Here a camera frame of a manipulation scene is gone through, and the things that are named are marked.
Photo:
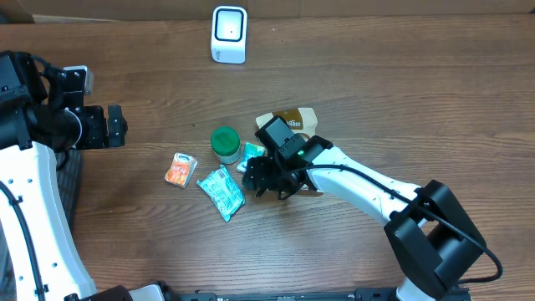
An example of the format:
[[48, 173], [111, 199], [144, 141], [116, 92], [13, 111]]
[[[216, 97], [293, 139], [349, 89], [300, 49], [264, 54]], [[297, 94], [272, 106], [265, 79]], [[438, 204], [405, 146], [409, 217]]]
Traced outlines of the teal candy packet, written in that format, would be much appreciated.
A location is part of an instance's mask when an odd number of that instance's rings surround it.
[[243, 150], [243, 156], [240, 162], [237, 164], [236, 170], [245, 173], [247, 170], [248, 160], [254, 157], [264, 156], [266, 149], [264, 146], [255, 145], [247, 142]]

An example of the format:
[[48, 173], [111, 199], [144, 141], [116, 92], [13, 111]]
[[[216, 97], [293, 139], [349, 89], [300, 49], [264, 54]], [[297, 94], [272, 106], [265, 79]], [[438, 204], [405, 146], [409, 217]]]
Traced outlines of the mint green wipes packet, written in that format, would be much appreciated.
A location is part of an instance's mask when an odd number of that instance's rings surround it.
[[196, 184], [211, 198], [222, 219], [229, 222], [246, 203], [245, 196], [224, 165]]

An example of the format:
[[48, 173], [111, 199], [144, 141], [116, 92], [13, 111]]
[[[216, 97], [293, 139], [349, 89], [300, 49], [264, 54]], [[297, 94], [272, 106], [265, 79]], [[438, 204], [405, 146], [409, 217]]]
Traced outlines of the green lid jar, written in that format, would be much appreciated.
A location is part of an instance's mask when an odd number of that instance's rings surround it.
[[219, 127], [211, 135], [211, 148], [223, 164], [232, 164], [241, 157], [241, 140], [232, 127]]

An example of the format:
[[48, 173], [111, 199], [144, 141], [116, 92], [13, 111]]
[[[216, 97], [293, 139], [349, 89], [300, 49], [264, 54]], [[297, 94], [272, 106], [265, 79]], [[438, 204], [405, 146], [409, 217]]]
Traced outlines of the brown snack bag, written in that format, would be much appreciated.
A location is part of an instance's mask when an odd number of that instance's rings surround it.
[[314, 190], [306, 168], [331, 146], [330, 142], [316, 136], [318, 119], [314, 109], [273, 111], [257, 117], [256, 122], [258, 130], [255, 136], [266, 148], [267, 156], [285, 171], [304, 171], [308, 186], [303, 188]]

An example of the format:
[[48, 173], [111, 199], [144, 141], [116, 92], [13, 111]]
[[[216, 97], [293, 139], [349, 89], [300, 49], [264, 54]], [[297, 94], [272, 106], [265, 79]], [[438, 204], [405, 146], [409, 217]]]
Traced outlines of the orange tissue packet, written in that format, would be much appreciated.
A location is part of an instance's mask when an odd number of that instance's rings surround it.
[[164, 180], [172, 185], [186, 188], [196, 169], [197, 159], [193, 156], [176, 152]]

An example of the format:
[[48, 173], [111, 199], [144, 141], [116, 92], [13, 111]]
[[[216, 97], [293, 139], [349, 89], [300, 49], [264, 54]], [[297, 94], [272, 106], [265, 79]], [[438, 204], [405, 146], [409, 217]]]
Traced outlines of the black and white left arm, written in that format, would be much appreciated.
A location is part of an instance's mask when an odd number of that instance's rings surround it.
[[162, 282], [99, 292], [83, 265], [59, 195], [58, 153], [121, 147], [118, 105], [84, 105], [93, 75], [37, 55], [1, 54], [1, 223], [20, 300], [170, 300]]

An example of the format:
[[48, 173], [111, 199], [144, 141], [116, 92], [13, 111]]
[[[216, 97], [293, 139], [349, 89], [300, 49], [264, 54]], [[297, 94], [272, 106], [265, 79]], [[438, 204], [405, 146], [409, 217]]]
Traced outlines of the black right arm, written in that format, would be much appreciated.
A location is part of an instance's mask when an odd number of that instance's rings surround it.
[[329, 140], [304, 139], [276, 115], [255, 134], [267, 155], [252, 158], [242, 184], [286, 200], [303, 187], [343, 199], [384, 229], [405, 280], [393, 300], [459, 300], [463, 276], [486, 242], [450, 188], [397, 181], [354, 161]]

